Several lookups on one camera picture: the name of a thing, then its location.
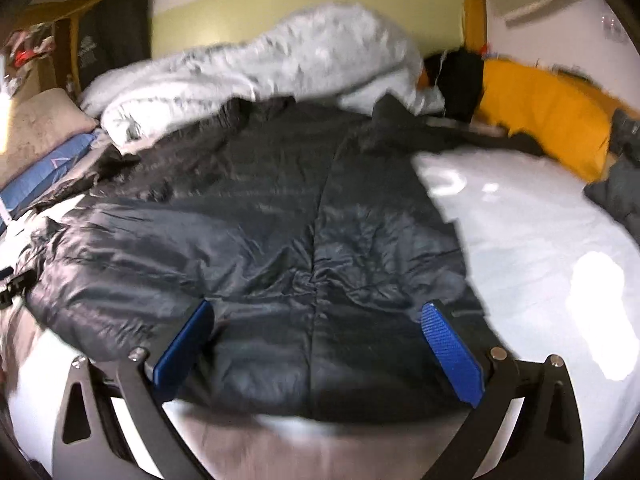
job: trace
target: bright light spot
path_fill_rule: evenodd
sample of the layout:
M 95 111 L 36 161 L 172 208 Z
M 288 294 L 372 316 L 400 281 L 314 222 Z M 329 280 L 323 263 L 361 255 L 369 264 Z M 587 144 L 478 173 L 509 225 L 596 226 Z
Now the bright light spot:
M 11 109 L 11 98 L 9 94 L 0 92 L 0 153 L 6 151 L 9 141 L 9 110 Z
M 420 176 L 429 183 L 429 196 L 453 196 L 465 189 L 466 179 L 456 170 L 441 168 L 424 168 Z
M 576 262 L 566 306 L 604 376 L 622 381 L 636 367 L 640 341 L 625 313 L 625 273 L 609 256 L 587 253 Z
M 498 191 L 499 187 L 500 187 L 499 184 L 496 184 L 495 182 L 490 182 L 482 186 L 482 191 L 485 193 L 495 193 L 496 191 Z

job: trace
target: blue textured pad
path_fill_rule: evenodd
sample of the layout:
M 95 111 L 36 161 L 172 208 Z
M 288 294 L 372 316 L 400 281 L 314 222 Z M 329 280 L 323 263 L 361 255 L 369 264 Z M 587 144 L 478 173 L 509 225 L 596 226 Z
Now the blue textured pad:
M 211 337 L 213 307 L 203 301 L 154 367 L 154 395 L 162 402 L 173 399 L 193 368 L 202 346 Z
M 458 398 L 477 407 L 484 394 L 484 379 L 473 354 L 433 303 L 422 307 L 420 325 Z

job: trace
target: mattress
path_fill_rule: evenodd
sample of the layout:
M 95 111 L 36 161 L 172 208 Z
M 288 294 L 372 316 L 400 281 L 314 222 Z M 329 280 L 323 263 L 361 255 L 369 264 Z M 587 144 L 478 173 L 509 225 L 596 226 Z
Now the mattress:
M 86 155 L 95 134 L 79 134 L 44 156 L 28 170 L 14 178 L 1 192 L 0 198 L 9 212 L 28 206 L 64 176 Z M 0 233 L 6 225 L 0 221 Z
M 550 160 L 459 150 L 420 154 L 414 163 L 444 217 L 457 224 L 470 280 L 497 335 L 521 359 L 540 362 L 558 353 L 567 362 L 582 422 L 585 478 L 594 479 L 640 411 L 636 245 L 583 197 L 580 180 Z M 55 214 L 74 203 L 58 205 Z M 18 441 L 48 470 L 76 354 L 45 332 L 8 399 Z M 159 475 L 122 402 L 114 405 L 136 460 Z M 223 480 L 420 478 L 463 421 L 358 428 L 264 416 L 213 420 L 178 401 L 164 408 L 195 455 Z M 483 470 L 497 462 L 518 408 L 512 403 Z

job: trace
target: metal screw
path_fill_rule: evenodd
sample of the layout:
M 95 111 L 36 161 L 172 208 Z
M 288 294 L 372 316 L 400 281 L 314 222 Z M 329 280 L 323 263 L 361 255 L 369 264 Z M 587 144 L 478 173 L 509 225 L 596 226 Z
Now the metal screw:
M 564 366 L 564 359 L 562 359 L 559 355 L 552 354 L 551 365 L 555 366 L 556 368 L 562 368 Z
M 504 361 L 507 358 L 508 354 L 504 348 L 499 346 L 494 346 L 491 348 L 491 357 L 496 361 Z
M 85 361 L 86 361 L 86 357 L 83 355 L 79 355 L 73 361 L 71 361 L 71 365 L 73 368 L 78 370 Z
M 137 363 L 138 361 L 144 361 L 148 355 L 149 355 L 149 352 L 146 350 L 146 348 L 142 348 L 142 346 L 138 346 L 130 352 L 129 359 Z

